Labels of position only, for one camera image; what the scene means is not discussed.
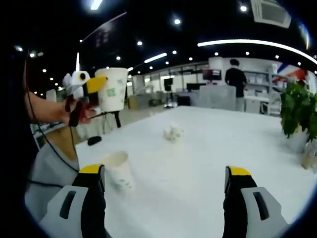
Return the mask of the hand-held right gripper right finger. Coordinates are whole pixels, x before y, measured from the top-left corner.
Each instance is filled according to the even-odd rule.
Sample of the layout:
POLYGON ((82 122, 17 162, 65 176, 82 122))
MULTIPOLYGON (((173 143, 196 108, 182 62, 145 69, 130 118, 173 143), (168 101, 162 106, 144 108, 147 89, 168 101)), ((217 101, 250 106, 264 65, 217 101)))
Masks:
POLYGON ((227 166, 224 194, 224 238, 279 238, 289 227, 280 203, 248 170, 227 166))

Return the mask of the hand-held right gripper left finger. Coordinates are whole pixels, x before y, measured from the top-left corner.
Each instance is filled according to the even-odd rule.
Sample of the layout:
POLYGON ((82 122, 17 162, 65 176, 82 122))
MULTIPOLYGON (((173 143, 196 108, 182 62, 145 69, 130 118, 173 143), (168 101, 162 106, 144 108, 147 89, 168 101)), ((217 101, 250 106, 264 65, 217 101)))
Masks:
POLYGON ((105 168, 83 167, 49 202, 41 228, 51 238, 105 238, 105 168))

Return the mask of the person's left hand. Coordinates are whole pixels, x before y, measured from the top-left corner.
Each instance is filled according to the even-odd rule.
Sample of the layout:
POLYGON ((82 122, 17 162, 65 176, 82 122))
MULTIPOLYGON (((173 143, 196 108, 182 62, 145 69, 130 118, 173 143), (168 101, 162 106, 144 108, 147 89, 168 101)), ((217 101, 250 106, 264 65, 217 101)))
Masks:
POLYGON ((69 127, 76 127, 79 124, 88 124, 97 115, 96 110, 80 100, 68 96, 64 101, 63 122, 69 127))

